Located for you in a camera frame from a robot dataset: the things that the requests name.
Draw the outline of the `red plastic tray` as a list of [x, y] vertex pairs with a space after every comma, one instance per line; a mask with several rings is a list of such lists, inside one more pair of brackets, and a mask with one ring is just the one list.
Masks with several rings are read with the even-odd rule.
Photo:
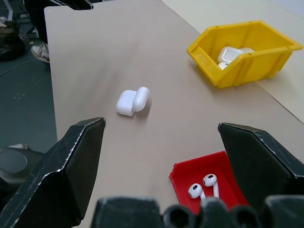
[[179, 203], [195, 214], [207, 197], [221, 199], [229, 209], [248, 205], [225, 151], [176, 163], [169, 178]]

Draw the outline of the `white earbud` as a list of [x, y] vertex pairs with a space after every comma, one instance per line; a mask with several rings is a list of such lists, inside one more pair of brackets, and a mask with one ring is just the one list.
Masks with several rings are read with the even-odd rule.
[[219, 198], [219, 186], [218, 186], [218, 179], [215, 174], [207, 174], [203, 178], [203, 184], [206, 187], [213, 187], [213, 196], [215, 198]]
[[206, 198], [206, 195], [204, 193], [202, 186], [198, 183], [194, 183], [189, 187], [188, 195], [192, 199], [200, 198], [201, 201], [203, 201]]

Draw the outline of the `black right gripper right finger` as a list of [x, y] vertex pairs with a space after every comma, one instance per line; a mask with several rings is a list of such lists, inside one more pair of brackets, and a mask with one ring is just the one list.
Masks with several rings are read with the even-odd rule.
[[304, 195], [304, 163], [268, 132], [233, 123], [220, 123], [218, 131], [251, 207], [260, 209], [271, 195]]

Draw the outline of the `black bag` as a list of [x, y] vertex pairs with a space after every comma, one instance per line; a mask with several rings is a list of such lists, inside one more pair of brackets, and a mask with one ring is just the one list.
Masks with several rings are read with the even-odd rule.
[[0, 62], [14, 60], [25, 52], [25, 44], [19, 37], [19, 25], [0, 18]]

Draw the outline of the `yellow plastic bin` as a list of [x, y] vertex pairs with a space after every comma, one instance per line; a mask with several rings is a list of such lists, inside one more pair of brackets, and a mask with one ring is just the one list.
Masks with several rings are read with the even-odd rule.
[[[221, 70], [218, 56], [224, 47], [244, 53]], [[273, 78], [301, 49], [303, 45], [258, 20], [208, 27], [187, 52], [214, 86], [226, 88]]]

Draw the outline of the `white earbud case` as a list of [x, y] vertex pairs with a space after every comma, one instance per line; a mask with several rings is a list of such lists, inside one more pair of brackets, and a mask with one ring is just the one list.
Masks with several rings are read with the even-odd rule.
[[115, 106], [117, 113], [132, 117], [134, 112], [140, 112], [144, 109], [149, 94], [150, 90], [146, 87], [140, 87], [137, 91], [123, 91]]

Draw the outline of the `white sneaker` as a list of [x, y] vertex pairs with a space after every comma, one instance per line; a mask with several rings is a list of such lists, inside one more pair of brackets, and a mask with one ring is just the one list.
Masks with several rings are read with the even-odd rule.
[[47, 43], [42, 42], [39, 46], [32, 46], [31, 52], [38, 60], [49, 63], [49, 50]]

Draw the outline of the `grey round robot joint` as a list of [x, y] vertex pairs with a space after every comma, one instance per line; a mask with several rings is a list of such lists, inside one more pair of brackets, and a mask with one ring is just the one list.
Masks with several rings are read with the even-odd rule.
[[44, 153], [11, 147], [0, 148], [0, 180], [21, 185]]

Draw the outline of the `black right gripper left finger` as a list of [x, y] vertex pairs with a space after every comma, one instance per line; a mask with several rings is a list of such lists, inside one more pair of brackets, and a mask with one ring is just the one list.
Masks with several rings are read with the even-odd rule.
[[80, 121], [37, 162], [0, 212], [0, 228], [73, 228], [94, 188], [103, 117]]

